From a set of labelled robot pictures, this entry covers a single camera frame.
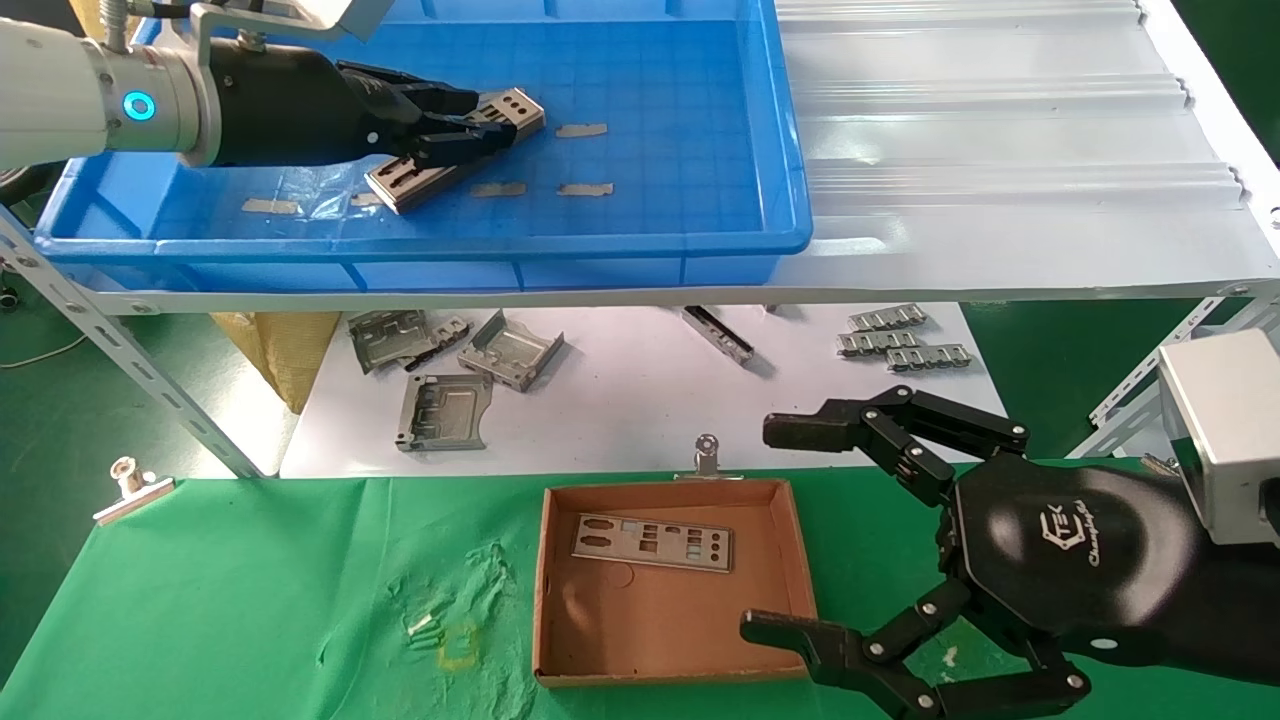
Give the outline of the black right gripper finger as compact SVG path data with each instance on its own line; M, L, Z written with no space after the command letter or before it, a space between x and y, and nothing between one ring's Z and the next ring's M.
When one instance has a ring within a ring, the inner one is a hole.
M794 652L818 685L864 694L891 719L1037 719L1066 712L1091 692L1091 680L1057 643L1032 630L1014 634L1021 673L932 685L908 666L927 641L983 607L982 594L948 578L882 628L864 634L819 619L749 609L744 641Z
M1029 430L1005 416L938 395L895 386L873 398L829 398L817 413L773 413L763 421L772 448L842 454L860 451L925 506L946 506L956 471L922 442L992 459L1021 456Z

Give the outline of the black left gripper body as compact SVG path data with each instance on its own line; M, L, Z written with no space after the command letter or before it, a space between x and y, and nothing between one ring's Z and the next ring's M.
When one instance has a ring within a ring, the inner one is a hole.
M214 44L210 167L323 167L399 151L403 99L375 68L310 47Z

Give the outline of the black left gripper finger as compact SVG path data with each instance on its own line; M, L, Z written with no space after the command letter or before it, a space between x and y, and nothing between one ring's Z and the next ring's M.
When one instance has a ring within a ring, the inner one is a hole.
M420 169L463 167L515 145L517 127L500 122L472 122L424 113L412 123L393 123L378 131L369 155L407 158Z
M479 91L402 70L339 61L338 72L366 109L378 117L416 119L424 113L465 117L479 105Z

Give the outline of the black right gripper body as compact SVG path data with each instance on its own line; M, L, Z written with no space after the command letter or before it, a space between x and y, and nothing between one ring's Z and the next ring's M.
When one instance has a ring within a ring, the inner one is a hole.
M957 479L947 529L1005 650L1277 684L1277 548L1212 542L1179 480L1000 455Z

